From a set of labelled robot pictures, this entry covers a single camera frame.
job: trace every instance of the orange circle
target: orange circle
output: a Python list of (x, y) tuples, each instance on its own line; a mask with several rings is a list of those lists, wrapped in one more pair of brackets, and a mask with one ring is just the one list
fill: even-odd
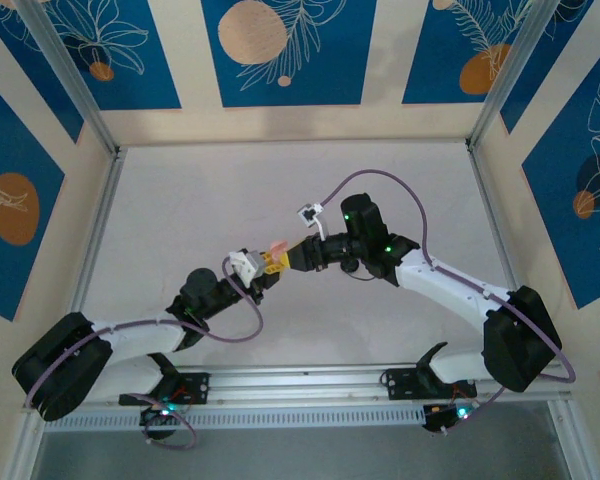
[(593, 214), (593, 210), (595, 209), (595, 199), (593, 198), (593, 194), (591, 192), (587, 192), (583, 190), (578, 192), (578, 194), (573, 199), (573, 211), (576, 212), (576, 215), (583, 220), (586, 220)]
[(281, 76), (278, 79), (278, 85), (280, 85), (281, 87), (288, 87), (289, 85), (291, 85), (291, 77), (288, 77), (286, 75)]
[(242, 0), (224, 14), (218, 37), (225, 53), (243, 65), (266, 63), (287, 46), (282, 18), (266, 3)]
[(453, 5), (453, 0), (433, 0), (431, 3), (436, 10), (446, 10)]
[(101, 82), (110, 82), (113, 80), (113, 69), (106, 63), (93, 62), (89, 65), (89, 73)]
[(496, 74), (509, 54), (511, 45), (495, 45), (469, 60), (460, 73), (460, 88), (468, 95), (484, 95), (496, 79), (491, 70), (492, 60)]
[(21, 247), (33, 240), (40, 219), (40, 204), (36, 187), (19, 173), (0, 175), (0, 192), (11, 197), (26, 197), (18, 203), (21, 208), (0, 204), (0, 238)]

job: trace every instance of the beige wall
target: beige wall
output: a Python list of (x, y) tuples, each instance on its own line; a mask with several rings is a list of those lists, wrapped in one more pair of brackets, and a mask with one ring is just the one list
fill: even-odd
[(339, 138), (462, 138), (481, 103), (403, 106), (430, 0), (379, 0), (360, 106), (224, 109), (200, 2), (149, 0), (181, 111), (114, 111), (122, 145)]
[(522, 280), (537, 288), (574, 362), (573, 387), (600, 454), (600, 299), (577, 310), (521, 165), (600, 57), (600, 0), (592, 5), (520, 122), (498, 120), (480, 149), (498, 192), (509, 247)]
[(71, 141), (1, 42), (0, 94), (65, 173), (16, 319), (0, 317), (1, 473), (24, 401), (11, 366), (67, 308), (109, 160), (88, 128)]

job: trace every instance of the black bracket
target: black bracket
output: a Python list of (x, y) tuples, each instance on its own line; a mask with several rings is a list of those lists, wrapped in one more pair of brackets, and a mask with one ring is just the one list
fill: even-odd
[[(209, 395), (208, 373), (181, 373), (161, 353), (149, 355), (160, 367), (163, 377), (160, 383), (148, 394), (149, 397), (166, 405), (206, 405)], [(120, 395), (122, 406), (142, 406), (148, 402), (130, 395)]]
[(447, 342), (431, 348), (415, 367), (390, 368), (380, 378), (387, 387), (389, 400), (451, 400), (455, 398), (475, 398), (476, 386), (462, 380), (453, 384), (443, 383), (436, 377), (429, 364)]
[(424, 417), (423, 428), (432, 433), (448, 430), (460, 421), (456, 408), (449, 405), (425, 405)]

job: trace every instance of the white bracket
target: white bracket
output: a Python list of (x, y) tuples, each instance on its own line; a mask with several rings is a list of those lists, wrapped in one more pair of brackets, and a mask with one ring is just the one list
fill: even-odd
[(266, 267), (264, 258), (255, 250), (248, 253), (231, 252), (229, 259), (231, 261), (231, 268), (238, 274), (246, 288), (249, 288), (254, 278), (264, 273)]
[(319, 203), (314, 203), (313, 205), (307, 203), (298, 210), (298, 216), (307, 227), (318, 225), (320, 240), (325, 241), (329, 236), (329, 228), (327, 227), (327, 221), (320, 217), (322, 212), (324, 212), (324, 208)]

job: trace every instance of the cable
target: cable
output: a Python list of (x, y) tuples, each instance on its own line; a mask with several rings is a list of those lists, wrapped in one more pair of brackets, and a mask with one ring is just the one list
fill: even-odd
[(353, 275), (352, 273), (349, 272), (345, 272), (347, 275), (349, 275), (351, 278), (353, 278), (354, 280), (358, 280), (359, 282), (370, 282), (371, 280), (375, 280), (376, 277), (369, 277), (369, 278), (362, 278), (362, 277), (356, 277), (355, 275)]
[[(260, 332), (262, 332), (262, 329), (264, 328), (264, 319), (262, 317), (262, 312), (260, 312), (260, 309), (258, 308), (256, 303), (253, 301), (253, 299), (247, 293), (245, 293), (240, 288), (240, 286), (229, 275), (229, 272), (227, 271), (227, 264), (229, 263), (229, 261), (230, 261), (229, 257), (226, 257), (222, 261), (222, 273), (224, 275), (224, 278), (227, 280), (229, 285), (231, 285), (231, 287), (238, 293), (238, 295), (240, 295), (249, 304), (249, 306), (253, 309), (253, 311), (256, 313), (256, 316), (258, 317), (258, 327), (252, 334), (247, 335), (246, 337), (242, 337), (242, 338), (225, 338), (225, 337), (220, 337), (218, 335), (215, 335), (211, 332), (207, 332), (206, 330), (204, 330), (204, 329), (200, 328), (199, 326), (194, 325), (192, 323), (182, 322), (180, 320), (170, 320), (170, 319), (134, 320), (131, 322), (120, 323), (120, 324), (112, 326), (112, 327), (102, 328), (93, 333), (90, 333), (83, 339), (74, 343), (71, 347), (69, 347), (67, 350), (65, 350), (62, 353), (62, 355), (60, 355), (58, 358), (56, 358), (55, 361), (51, 365), (49, 365), (49, 368), (47, 368), (44, 371), (44, 373), (42, 375), (40, 375), (40, 377), (38, 377), (38, 380), (36, 380), (36, 382), (31, 387), (31, 390), (29, 390), (29, 393), (27, 394), (27, 398), (25, 399), (25, 407), (31, 408), (31, 403), (33, 401), (33, 397), (36, 395), (36, 393), (38, 393), (38, 390), (40, 390), (40, 387), (42, 387), (44, 382), (46, 382), (49, 379), (49, 377), (53, 374), (53, 372), (55, 372), (56, 369), (66, 359), (68, 359), (70, 356), (72, 356), (74, 353), (76, 353), (78, 350), (80, 350), (84, 345), (89, 343), (91, 340), (93, 340), (97, 337), (100, 337), (101, 335), (113, 334), (119, 330), (126, 330), (128, 328), (135, 328), (135, 327), (142, 327), (145, 325), (156, 325), (156, 324), (163, 323), (166, 325), (176, 325), (176, 326), (180, 326), (183, 328), (188, 328), (188, 329), (193, 330), (201, 335), (207, 336), (209, 338), (212, 338), (213, 340), (216, 340), (218, 342), (224, 342), (224, 343), (248, 342), (249, 340), (252, 340), (255, 337), (257, 337), (260, 334)], [(159, 402), (158, 400), (152, 399), (151, 397), (148, 397), (148, 396), (140, 394), (140, 393), (130, 393), (129, 395), (132, 397), (135, 397), (135, 398), (143, 397), (142, 400), (144, 400), (144, 401), (148, 401), (155, 405), (162, 405), (161, 402)], [(193, 433), (193, 435), (195, 437), (195, 432), (193, 430), (193, 427), (191, 427), (191, 425), (186, 420), (184, 420), (184, 418), (181, 415), (178, 414), (178, 415), (173, 415), (173, 416), (175, 418), (177, 418), (178, 420), (180, 420), (187, 427), (187, 429), (189, 429)], [(194, 439), (193, 443), (188, 444), (188, 446), (184, 446), (184, 447), (178, 446), (178, 445), (166, 445), (166, 444), (161, 444), (161, 443), (157, 443), (157, 442), (153, 442), (153, 443), (164, 446), (165, 448), (174, 447), (174, 449), (176, 449), (176, 450), (185, 450), (187, 448), (191, 448), (195, 444), (195, 439)]]
[[(409, 185), (407, 185), (403, 180), (401, 180), (394, 174), (386, 172), (384, 170), (378, 170), (378, 169), (374, 169), (374, 168), (368, 168), (368, 169), (358, 170), (357, 172), (353, 172), (351, 175), (346, 177), (342, 182), (340, 182), (340, 184), (335, 188), (335, 190), (333, 190), (333, 192), (331, 192), (327, 196), (327, 198), (325, 198), (322, 201), (321, 205), (323, 207), (325, 207), (331, 200), (333, 200), (333, 198), (340, 192), (340, 190), (342, 190), (345, 187), (345, 185), (347, 183), (349, 183), (351, 180), (353, 180), (354, 178), (356, 178), (360, 175), (366, 175), (366, 174), (375, 174), (375, 175), (382, 175), (382, 176), (388, 177), (388, 178), (394, 180), (395, 182), (397, 182), (402, 188), (404, 188), (409, 193), (409, 195), (411, 195), (411, 198), (413, 198), (413, 200), (415, 201), (416, 206), (418, 207), (418, 210), (420, 211), (420, 216), (422, 217), (422, 242), (421, 242), (422, 247), (421, 248), (422, 248), (422, 255), (424, 256), (424, 259), (427, 262), (427, 264), (431, 268), (442, 273), (443, 275), (446, 275), (447, 277), (452, 278), (452, 279), (462, 283), (463, 285), (475, 290), (479, 294), (484, 295), (485, 291), (481, 286), (476, 285), (472, 281), (467, 280), (466, 278), (462, 277), (461, 275), (451, 272), (444, 267), (440, 267), (440, 266), (434, 264), (434, 261), (431, 258), (431, 255), (429, 255), (429, 250), (428, 250), (427, 240), (428, 240), (429, 225), (427, 222), (427, 213), (425, 212), (424, 205), (422, 204), (422, 201), (420, 200), (420, 198), (418, 198), (418, 195), (416, 195), (416, 192)], [(547, 378), (550, 380), (554, 380), (556, 382), (562, 382), (562, 383), (575, 382), (576, 373), (575, 373), (573, 366), (571, 365), (571, 363), (569, 362), (569, 360), (567, 359), (565, 354), (562, 353), (562, 350), (560, 348), (558, 348), (558, 346), (553, 342), (553, 340), (551, 340), (551, 338), (549, 338), (549, 336), (546, 333), (544, 333), (535, 323), (533, 323), (529, 317), (527, 317), (525, 314), (523, 314), (521, 311), (519, 311), (513, 305), (509, 304), (506, 300), (498, 297), (497, 295), (494, 295), (493, 293), (489, 294), (488, 299), (493, 300), (494, 302), (498, 303), (499, 305), (501, 305), (502, 307), (506, 308), (511, 313), (513, 313), (515, 316), (517, 316), (525, 325), (527, 325), (551, 349), (551, 351), (556, 355), (556, 357), (558, 357), (558, 359), (562, 362), (565, 369), (567, 370), (567, 377), (558, 377), (555, 375), (548, 375), (548, 374), (542, 374), (542, 373), (540, 374), (541, 377)], [(473, 418), (475, 416), (475, 414), (481, 408), (488, 407), (493, 402), (495, 402), (496, 399), (500, 395), (502, 395), (502, 393), (504, 391), (505, 391), (505, 387), (500, 388), (500, 390), (498, 390), (495, 394), (493, 394), (491, 396), (491, 398), (489, 398), (489, 400), (487, 400), (484, 403), (481, 403), (480, 406), (474, 410), (473, 414), (469, 418)]]

